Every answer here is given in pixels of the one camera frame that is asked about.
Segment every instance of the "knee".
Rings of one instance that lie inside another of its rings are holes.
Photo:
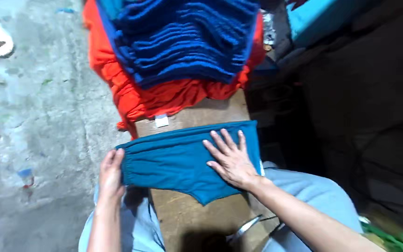
[[[311,175],[309,178],[309,193],[311,197],[326,197],[330,200],[350,201],[350,197],[335,181],[329,178]]]

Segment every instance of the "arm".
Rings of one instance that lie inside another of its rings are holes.
[[[245,136],[241,131],[238,132],[239,146],[232,141],[227,130],[222,129],[221,133],[225,141],[215,131],[211,132],[219,149],[208,140],[203,141],[204,146],[218,161],[209,161],[207,164],[226,182],[252,193],[315,251],[383,251],[357,232],[258,175],[248,158]]]
[[[94,211],[88,252],[120,252],[120,163],[124,150],[111,150],[100,165],[99,198]]]

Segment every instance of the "right hand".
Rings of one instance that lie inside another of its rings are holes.
[[[239,146],[237,146],[226,129],[221,129],[220,132],[226,142],[215,131],[210,133],[219,150],[210,141],[203,140],[203,145],[218,161],[209,161],[206,164],[216,170],[229,184],[250,191],[264,177],[257,174],[248,157],[245,135],[241,130],[238,131]]]

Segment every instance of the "orange cloth pile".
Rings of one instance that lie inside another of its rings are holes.
[[[113,101],[122,122],[121,130],[130,131],[137,138],[135,121],[139,117],[175,114],[185,107],[193,106],[203,98],[224,100],[237,89],[246,88],[248,74],[265,57],[263,49],[262,15],[259,13],[253,37],[253,48],[247,65],[243,66],[232,83],[225,84],[208,80],[183,79],[161,83],[147,90],[138,88],[134,80],[122,69],[111,48],[100,19],[96,0],[88,0],[83,10],[83,20],[89,34],[90,67],[105,81],[113,93]]]

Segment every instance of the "wooden board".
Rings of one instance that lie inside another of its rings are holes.
[[[245,120],[249,120],[249,114],[243,91],[239,90],[229,100],[204,99],[196,106],[183,109],[169,117],[168,126],[156,128],[155,122],[149,119],[138,121],[135,125],[138,135],[142,137],[189,127]],[[236,232],[257,214],[264,213],[266,217],[272,215],[261,207],[256,207],[258,210],[253,211],[247,195],[218,199],[205,207],[192,196],[180,192],[151,189],[151,195],[167,252],[201,250],[201,243],[212,239],[213,234],[223,237]],[[262,224],[253,226],[243,238],[241,250],[259,250],[273,228]]]

